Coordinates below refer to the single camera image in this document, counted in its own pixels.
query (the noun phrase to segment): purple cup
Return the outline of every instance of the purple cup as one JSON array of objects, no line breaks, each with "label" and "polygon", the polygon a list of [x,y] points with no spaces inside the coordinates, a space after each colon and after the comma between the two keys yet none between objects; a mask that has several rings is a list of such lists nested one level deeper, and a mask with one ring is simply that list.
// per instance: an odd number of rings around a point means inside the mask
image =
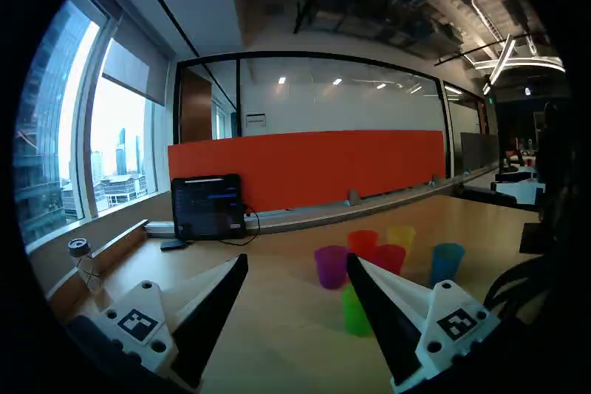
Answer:
[{"label": "purple cup", "polygon": [[314,251],[320,284],[326,289],[338,289],[346,281],[346,255],[343,246],[325,246]]}]

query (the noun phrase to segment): green cup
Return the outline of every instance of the green cup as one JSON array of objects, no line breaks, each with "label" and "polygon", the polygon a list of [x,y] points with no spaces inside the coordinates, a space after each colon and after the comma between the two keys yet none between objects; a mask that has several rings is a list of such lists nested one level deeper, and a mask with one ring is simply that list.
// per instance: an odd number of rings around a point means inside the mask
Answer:
[{"label": "green cup", "polygon": [[372,333],[372,326],[365,315],[363,306],[351,285],[347,285],[341,294],[343,302],[343,314],[345,315],[345,327],[349,334],[354,336],[368,336]]}]

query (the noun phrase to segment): plastic cup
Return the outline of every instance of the plastic cup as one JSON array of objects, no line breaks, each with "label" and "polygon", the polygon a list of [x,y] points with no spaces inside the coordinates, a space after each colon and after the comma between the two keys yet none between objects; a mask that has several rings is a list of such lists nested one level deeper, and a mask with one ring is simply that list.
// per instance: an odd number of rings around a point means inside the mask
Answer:
[{"label": "plastic cup", "polygon": [[354,336],[368,336],[372,333],[372,326],[365,315],[363,306],[351,285],[347,285],[341,294],[343,302],[343,314],[345,317],[345,328],[348,333]]},{"label": "plastic cup", "polygon": [[318,280],[326,289],[337,289],[346,281],[346,255],[344,246],[325,246],[314,252]]},{"label": "plastic cup", "polygon": [[393,274],[400,275],[406,257],[406,249],[398,245],[378,246],[372,263]]},{"label": "plastic cup", "polygon": [[365,260],[371,260],[378,248],[376,231],[354,231],[348,237],[349,250]]},{"label": "plastic cup", "polygon": [[410,254],[414,236],[417,232],[412,226],[390,226],[386,232],[386,238],[389,245],[399,245],[406,249],[406,253]]},{"label": "plastic cup", "polygon": [[437,245],[433,250],[431,286],[433,287],[443,280],[453,280],[460,267],[462,257],[464,257],[464,248],[457,243]]}]

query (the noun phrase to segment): tablet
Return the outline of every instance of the tablet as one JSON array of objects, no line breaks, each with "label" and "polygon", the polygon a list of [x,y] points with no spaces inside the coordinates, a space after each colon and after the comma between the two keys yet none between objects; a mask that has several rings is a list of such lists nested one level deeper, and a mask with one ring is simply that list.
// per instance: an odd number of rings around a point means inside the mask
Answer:
[{"label": "tablet", "polygon": [[171,193],[177,239],[222,240],[246,236],[238,174],[175,178]]}]

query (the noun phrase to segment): blue cup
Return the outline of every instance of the blue cup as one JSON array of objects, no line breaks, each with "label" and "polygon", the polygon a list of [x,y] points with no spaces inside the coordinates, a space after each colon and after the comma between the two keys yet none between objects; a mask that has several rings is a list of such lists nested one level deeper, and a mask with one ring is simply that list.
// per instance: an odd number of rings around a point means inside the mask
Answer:
[{"label": "blue cup", "polygon": [[464,248],[457,243],[440,243],[433,250],[431,287],[443,280],[453,280],[464,257]]}]

